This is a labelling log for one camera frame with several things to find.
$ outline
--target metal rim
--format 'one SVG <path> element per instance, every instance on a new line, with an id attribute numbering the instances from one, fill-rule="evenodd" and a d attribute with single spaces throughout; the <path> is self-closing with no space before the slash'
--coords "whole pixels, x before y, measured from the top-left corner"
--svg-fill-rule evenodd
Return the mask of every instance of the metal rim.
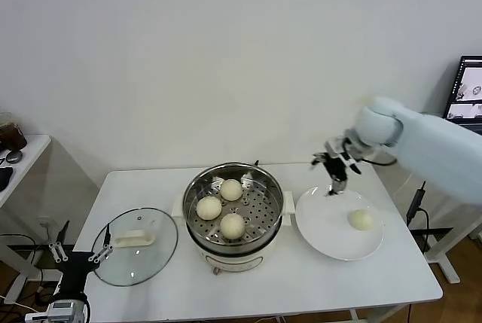
<path id="1" fill-rule="evenodd" d="M 186 226 L 186 228 L 188 229 L 188 233 L 191 236 L 192 240 L 196 243 L 196 245 L 199 248 L 201 248 L 202 250 L 204 250 L 204 251 L 206 251 L 206 252 L 208 252 L 212 255 L 216 255 L 218 257 L 245 257 L 247 255 L 257 253 L 258 251 L 260 251 L 263 248 L 266 248 L 268 246 L 268 244 L 270 244 L 276 238 L 276 236 L 278 235 L 279 229 L 281 228 L 281 224 L 278 224 L 276 229 L 273 231 L 273 235 L 263 245 L 260 245 L 257 248 L 255 248 L 253 250 L 250 250 L 250 251 L 246 251 L 246 252 L 243 252 L 243 253 L 233 253 L 233 254 L 214 251 L 214 250 L 210 249 L 209 247 L 207 247 L 205 245 L 201 245 L 201 243 L 194 238 L 194 235 L 193 235 L 194 233 L 191 231 L 189 226 Z"/>
<path id="2" fill-rule="evenodd" d="M 164 215 L 167 215 L 167 217 L 171 220 L 171 222 L 174 224 L 174 227 L 175 227 L 175 244 L 174 244 L 174 249 L 172 250 L 172 253 L 171 255 L 167 258 L 167 261 L 166 263 L 157 271 L 155 272 L 152 276 L 140 281 L 140 282 L 137 282 L 137 283 L 133 283 L 131 285 L 117 285 L 117 284 L 113 284 L 113 283 L 110 283 L 108 281 L 106 281 L 105 279 L 103 279 L 101 276 L 99 276 L 99 274 L 97 274 L 97 269 L 95 269 L 93 272 L 94 274 L 97 276 L 97 278 L 99 278 L 100 280 L 102 280 L 104 283 L 106 284 L 109 284 L 109 285 L 112 285 L 114 287 L 132 287 L 134 285 L 138 285 L 138 284 L 141 284 L 143 282 L 147 282 L 149 279 L 155 277 L 162 269 L 164 269 L 167 264 L 171 261 L 171 258 L 172 256 L 174 255 L 174 252 L 175 250 L 177 249 L 178 247 L 178 243 L 179 243 L 179 231 L 178 231 L 178 226 L 177 224 L 175 223 L 174 219 L 172 218 L 171 215 L 167 214 L 164 210 L 160 210 L 160 209 L 157 209 L 157 208 L 151 208 L 151 207 L 147 207 L 147 208 L 134 208 L 134 209 L 131 209 L 131 210 L 127 210 L 126 212 L 123 212 L 122 214 L 119 214 L 118 216 L 116 216 L 115 218 L 113 218 L 112 220 L 110 220 L 106 225 L 104 225 L 104 227 L 99 231 L 99 233 L 97 234 L 97 237 L 94 239 L 93 241 L 93 244 L 92 244 L 92 248 L 91 250 L 93 251 L 93 248 L 94 248 L 94 245 L 96 244 L 96 241 L 97 239 L 100 237 L 100 234 L 104 231 L 104 229 L 107 227 L 107 225 L 109 225 L 110 223 L 112 223 L 115 219 L 117 218 L 120 218 L 122 215 L 125 215 L 125 214 L 129 214 L 130 212 L 134 212 L 134 211 L 137 211 L 137 210 L 156 210 L 158 212 L 162 212 Z"/>
<path id="3" fill-rule="evenodd" d="M 200 172 L 199 174 L 197 174 L 193 179 L 192 181 L 189 183 L 189 185 L 186 187 L 185 189 L 185 192 L 184 194 L 182 195 L 182 202 L 183 202 L 183 205 L 184 205 L 184 201 L 186 199 L 186 193 L 193 187 L 193 185 L 200 179 L 202 178 L 204 175 L 206 174 L 209 174 L 211 171 L 215 170 L 215 169 L 219 169 L 220 167 L 229 167 L 229 166 L 241 166 L 241 167 L 245 167 L 245 168 L 250 168 L 250 169 L 255 169 L 255 170 L 258 170 L 259 172 L 262 172 L 263 174 L 265 174 L 268 178 L 271 179 L 271 182 L 273 182 L 275 185 L 276 185 L 276 188 L 281 191 L 282 193 L 282 188 L 281 186 L 279 185 L 279 182 L 268 172 L 266 171 L 265 169 L 262 169 L 261 167 L 257 166 L 257 165 L 252 165 L 250 163 L 237 163 L 237 162 L 230 162 L 230 163 L 221 163 L 219 165 L 216 165 L 216 166 L 213 166 L 213 167 L 210 167 L 202 172 Z M 277 228 L 279 226 L 279 222 L 281 221 L 281 217 L 282 217 L 282 207 L 281 206 L 281 211 L 279 212 L 279 215 L 278 217 L 276 218 L 276 220 L 271 224 L 272 226 L 272 229 L 273 228 Z M 206 241 L 206 242 L 209 242 L 210 244 L 214 244 L 214 245 L 219 245 L 219 246 L 242 246 L 242 245 L 245 245 L 245 243 L 243 242 L 233 242 L 233 243 L 224 243 L 224 242 L 216 242 L 214 240 L 208 240 L 206 239 L 205 236 L 199 234 L 193 227 L 191 227 L 191 223 L 189 222 L 189 219 L 187 216 L 185 216 L 185 212 L 184 212 L 184 209 L 183 209 L 183 212 L 182 212 L 183 216 L 184 216 L 184 219 L 186 221 L 186 225 L 188 226 L 188 230 L 191 234 L 192 237 L 197 237 L 198 239 L 202 240 L 202 241 Z M 252 242 L 256 242 L 258 241 L 259 239 L 263 238 L 265 235 L 260 235 L 260 236 L 257 236 L 256 238 L 254 238 L 253 240 L 250 240 L 250 243 Z"/>

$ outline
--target perforated steamer tray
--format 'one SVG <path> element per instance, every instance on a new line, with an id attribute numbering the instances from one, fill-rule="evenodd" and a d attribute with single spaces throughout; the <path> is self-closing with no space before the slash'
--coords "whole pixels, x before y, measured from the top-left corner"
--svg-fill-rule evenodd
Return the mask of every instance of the perforated steamer tray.
<path id="1" fill-rule="evenodd" d="M 223 181 L 224 179 L 220 179 L 212 182 L 196 195 L 189 208 L 189 226 L 204 239 L 222 245 L 237 245 L 241 242 L 254 242 L 260 239 L 270 231 L 282 214 L 278 201 L 270 192 L 270 189 L 274 189 L 276 186 L 266 186 L 265 181 L 243 178 L 241 181 L 243 195 L 238 200 L 231 202 L 221 197 L 220 188 Z M 197 216 L 197 202 L 204 197 L 217 197 L 221 200 L 221 214 L 215 220 L 205 221 Z M 230 240 L 222 236 L 219 224 L 226 214 L 233 212 L 243 217 L 246 230 L 241 238 Z"/>

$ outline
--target wooden floor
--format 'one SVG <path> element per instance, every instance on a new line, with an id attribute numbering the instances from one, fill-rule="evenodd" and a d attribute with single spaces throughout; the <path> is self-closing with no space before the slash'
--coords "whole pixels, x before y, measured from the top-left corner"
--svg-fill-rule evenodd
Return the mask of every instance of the wooden floor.
<path id="1" fill-rule="evenodd" d="M 482 323 L 482 245 L 478 241 L 462 240 L 449 254 L 449 259 L 454 265 L 462 282 L 456 285 L 447 284 L 438 266 L 431 265 L 442 288 L 444 297 L 431 303 L 421 303 L 412 306 L 410 323 Z M 47 254 L 41 259 L 40 265 L 51 267 Z M 6 290 L 15 272 L 0 262 L 0 292 L 5 295 Z M 23 292 L 23 297 L 30 295 L 38 287 L 37 283 L 29 283 Z M 33 306 L 41 311 L 44 307 L 33 304 L 33 298 L 22 300 L 23 304 Z M 18 317 L 15 314 L 6 315 L 10 306 L 0 308 L 0 323 L 8 323 Z M 14 312 L 25 314 L 27 309 L 15 307 Z M 406 323 L 408 309 L 402 309 L 386 320 L 386 323 Z M 359 309 L 359 318 L 365 318 L 368 311 Z M 220 320 L 216 323 L 244 322 L 252 323 L 259 318 Z M 324 321 L 342 321 L 350 319 L 349 312 L 314 313 L 286 316 L 287 323 L 316 323 Z M 275 319 L 266 319 L 263 323 L 276 322 Z"/>

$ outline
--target computer monitor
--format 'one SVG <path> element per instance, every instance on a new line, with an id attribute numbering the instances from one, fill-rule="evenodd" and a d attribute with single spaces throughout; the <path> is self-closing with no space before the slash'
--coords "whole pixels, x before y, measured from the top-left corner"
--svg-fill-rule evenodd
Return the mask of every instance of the computer monitor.
<path id="1" fill-rule="evenodd" d="M 482 56 L 462 56 L 445 119 L 482 134 Z"/>

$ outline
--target stainless steel steamer basket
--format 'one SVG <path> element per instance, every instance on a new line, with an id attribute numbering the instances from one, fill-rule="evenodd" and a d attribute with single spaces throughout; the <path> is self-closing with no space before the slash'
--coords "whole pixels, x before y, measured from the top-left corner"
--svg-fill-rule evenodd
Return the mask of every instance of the stainless steel steamer basket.
<path id="1" fill-rule="evenodd" d="M 224 180 L 233 178 L 243 186 L 236 201 L 222 199 L 219 191 Z M 221 200 L 221 214 L 205 221 L 197 216 L 197 202 L 214 196 Z M 240 257 L 259 251 L 270 243 L 281 226 L 283 193 L 276 179 L 258 166 L 247 163 L 223 163 L 211 167 L 194 178 L 182 198 L 182 213 L 188 231 L 201 248 L 226 257 Z M 219 224 L 231 212 L 241 215 L 246 230 L 239 239 L 222 236 Z"/>

